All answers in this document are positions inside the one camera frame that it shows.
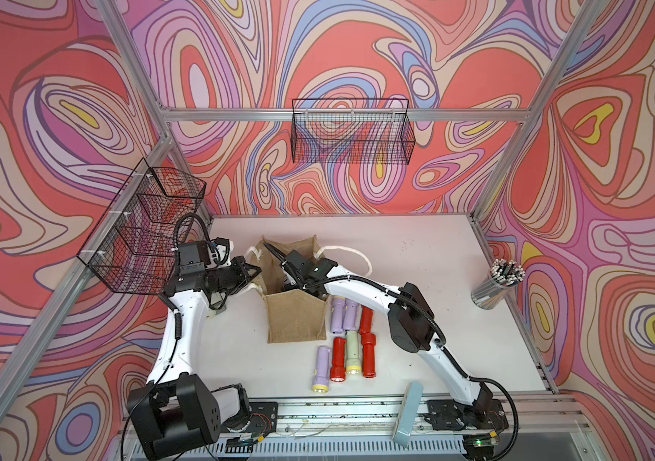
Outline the burlap tote bag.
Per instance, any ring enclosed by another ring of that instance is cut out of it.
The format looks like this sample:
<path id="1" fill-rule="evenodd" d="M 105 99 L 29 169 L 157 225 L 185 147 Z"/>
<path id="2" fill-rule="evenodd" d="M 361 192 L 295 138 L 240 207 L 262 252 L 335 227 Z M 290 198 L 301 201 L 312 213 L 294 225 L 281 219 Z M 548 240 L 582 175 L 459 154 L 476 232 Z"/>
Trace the burlap tote bag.
<path id="1" fill-rule="evenodd" d="M 281 261 L 268 250 L 268 245 L 285 255 L 295 251 L 313 263 L 320 257 L 325 257 L 328 251 L 353 253 L 362 257 L 368 271 L 372 272 L 370 259 L 351 247 L 321 246 L 315 235 L 291 243 L 281 243 L 264 237 L 247 251 L 248 263 L 261 269 L 260 275 L 256 277 L 256 286 L 266 306 L 267 342 L 287 344 L 326 340 L 329 296 L 313 296 L 290 288 L 287 274 L 281 269 Z"/>

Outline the red flashlight top row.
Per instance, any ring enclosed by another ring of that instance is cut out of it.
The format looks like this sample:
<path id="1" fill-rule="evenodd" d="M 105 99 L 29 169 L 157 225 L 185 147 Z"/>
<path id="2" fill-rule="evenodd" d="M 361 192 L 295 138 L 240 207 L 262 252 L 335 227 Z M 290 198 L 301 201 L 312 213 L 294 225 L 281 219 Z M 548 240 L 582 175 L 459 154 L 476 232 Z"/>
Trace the red flashlight top row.
<path id="1" fill-rule="evenodd" d="M 361 335 L 369 334 L 373 328 L 374 312 L 369 307 L 361 308 L 361 317 L 358 332 Z"/>

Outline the purple flashlight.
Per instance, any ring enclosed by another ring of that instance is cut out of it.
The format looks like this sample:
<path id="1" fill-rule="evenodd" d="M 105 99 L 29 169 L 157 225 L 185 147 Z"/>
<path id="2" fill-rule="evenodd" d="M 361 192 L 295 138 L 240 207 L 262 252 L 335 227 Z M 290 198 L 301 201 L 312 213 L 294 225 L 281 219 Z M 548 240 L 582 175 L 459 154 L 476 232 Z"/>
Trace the purple flashlight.
<path id="1" fill-rule="evenodd" d="M 360 304 L 358 302 L 346 299 L 343 317 L 343 330 L 345 332 L 355 332 L 357 330 L 357 317 L 359 311 Z"/>
<path id="2" fill-rule="evenodd" d="M 333 296 L 331 298 L 331 333 L 342 335 L 344 329 L 344 315 L 346 311 L 346 299 Z"/>
<path id="3" fill-rule="evenodd" d="M 320 346 L 316 353 L 315 373 L 312 382 L 312 391 L 316 394 L 329 392 L 329 369 L 331 368 L 331 350 Z"/>

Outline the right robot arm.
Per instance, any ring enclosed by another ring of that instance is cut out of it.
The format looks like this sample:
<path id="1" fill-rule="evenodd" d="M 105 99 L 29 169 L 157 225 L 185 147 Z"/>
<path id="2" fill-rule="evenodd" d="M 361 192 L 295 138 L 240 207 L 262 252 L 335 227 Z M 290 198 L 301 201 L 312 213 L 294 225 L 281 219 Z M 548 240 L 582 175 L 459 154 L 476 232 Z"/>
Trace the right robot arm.
<path id="1" fill-rule="evenodd" d="M 425 420 L 436 430 L 495 431 L 513 428 L 518 417 L 494 397 L 497 381 L 472 376 L 447 347 L 447 339 L 421 290 L 408 282 L 394 286 L 354 274 L 332 259 L 312 261 L 296 251 L 285 253 L 271 243 L 265 249 L 286 274 L 287 286 L 314 297 L 342 297 L 386 317 L 392 342 L 419 355 L 448 388 L 448 400 L 427 403 Z"/>

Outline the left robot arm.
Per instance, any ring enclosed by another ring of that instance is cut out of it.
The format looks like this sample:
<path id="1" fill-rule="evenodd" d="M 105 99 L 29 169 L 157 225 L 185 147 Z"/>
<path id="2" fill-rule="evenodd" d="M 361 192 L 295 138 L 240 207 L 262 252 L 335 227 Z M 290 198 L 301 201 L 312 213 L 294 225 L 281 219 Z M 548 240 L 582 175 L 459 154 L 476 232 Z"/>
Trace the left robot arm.
<path id="1" fill-rule="evenodd" d="M 246 290 L 260 267 L 231 254 L 233 244 L 209 235 L 187 241 L 185 222 L 203 225 L 196 213 L 175 224 L 171 275 L 160 293 L 168 309 L 164 339 L 145 386 L 126 403 L 126 428 L 133 428 L 149 460 L 178 458 L 187 451 L 215 444 L 223 432 L 248 428 L 253 411 L 239 384 L 208 389 L 195 373 L 206 321 L 227 308 L 231 297 Z"/>

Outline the green flashlight bottom row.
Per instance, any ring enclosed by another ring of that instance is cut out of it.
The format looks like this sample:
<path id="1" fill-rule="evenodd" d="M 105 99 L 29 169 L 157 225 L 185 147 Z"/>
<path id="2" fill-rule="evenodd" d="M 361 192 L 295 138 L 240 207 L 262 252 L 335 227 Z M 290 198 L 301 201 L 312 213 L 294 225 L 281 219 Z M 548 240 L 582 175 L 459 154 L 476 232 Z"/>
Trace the green flashlight bottom row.
<path id="1" fill-rule="evenodd" d="M 346 371 L 348 375 L 362 373 L 362 362 L 359 353 L 359 334 L 349 330 L 346 334 Z"/>

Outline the grey blue bar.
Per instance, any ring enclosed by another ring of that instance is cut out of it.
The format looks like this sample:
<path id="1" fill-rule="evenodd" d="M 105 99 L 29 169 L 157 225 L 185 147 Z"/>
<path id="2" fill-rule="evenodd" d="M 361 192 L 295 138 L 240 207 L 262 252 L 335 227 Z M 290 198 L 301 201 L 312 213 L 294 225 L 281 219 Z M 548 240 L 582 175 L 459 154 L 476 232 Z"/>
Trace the grey blue bar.
<path id="1" fill-rule="evenodd" d="M 423 384 L 412 381 L 408 384 L 392 433 L 392 440 L 400 447 L 409 447 L 411 434 L 423 397 Z"/>

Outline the cup of pens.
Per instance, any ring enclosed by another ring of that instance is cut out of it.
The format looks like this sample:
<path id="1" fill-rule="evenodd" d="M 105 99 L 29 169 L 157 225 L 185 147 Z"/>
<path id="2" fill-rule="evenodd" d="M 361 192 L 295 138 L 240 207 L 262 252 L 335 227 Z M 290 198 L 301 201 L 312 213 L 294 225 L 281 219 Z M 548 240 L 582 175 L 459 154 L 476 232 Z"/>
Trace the cup of pens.
<path id="1" fill-rule="evenodd" d="M 525 279 L 523 265 L 512 259 L 496 259 L 489 275 L 482 284 L 471 292 L 473 303 L 484 310 L 493 309 L 512 289 Z"/>

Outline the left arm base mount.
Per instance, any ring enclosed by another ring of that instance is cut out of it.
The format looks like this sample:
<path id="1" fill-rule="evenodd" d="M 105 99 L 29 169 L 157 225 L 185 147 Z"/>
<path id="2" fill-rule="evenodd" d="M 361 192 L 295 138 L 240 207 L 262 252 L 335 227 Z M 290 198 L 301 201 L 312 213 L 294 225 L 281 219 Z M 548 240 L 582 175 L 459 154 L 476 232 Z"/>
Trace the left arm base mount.
<path id="1" fill-rule="evenodd" d="M 221 436 L 266 437 L 278 428 L 278 416 L 279 404 L 276 401 L 255 401 L 250 403 L 248 421 L 227 423 L 223 426 Z"/>

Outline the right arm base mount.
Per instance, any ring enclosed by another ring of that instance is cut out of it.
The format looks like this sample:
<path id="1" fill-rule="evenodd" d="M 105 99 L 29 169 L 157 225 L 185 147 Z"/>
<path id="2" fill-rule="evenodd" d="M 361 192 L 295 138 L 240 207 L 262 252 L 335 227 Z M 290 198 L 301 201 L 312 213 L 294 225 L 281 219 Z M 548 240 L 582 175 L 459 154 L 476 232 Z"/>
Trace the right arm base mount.
<path id="1" fill-rule="evenodd" d="M 429 400 L 423 418 L 434 430 L 501 432 L 510 428 L 498 399 L 490 400 L 485 409 L 478 405 L 462 405 L 454 400 Z"/>

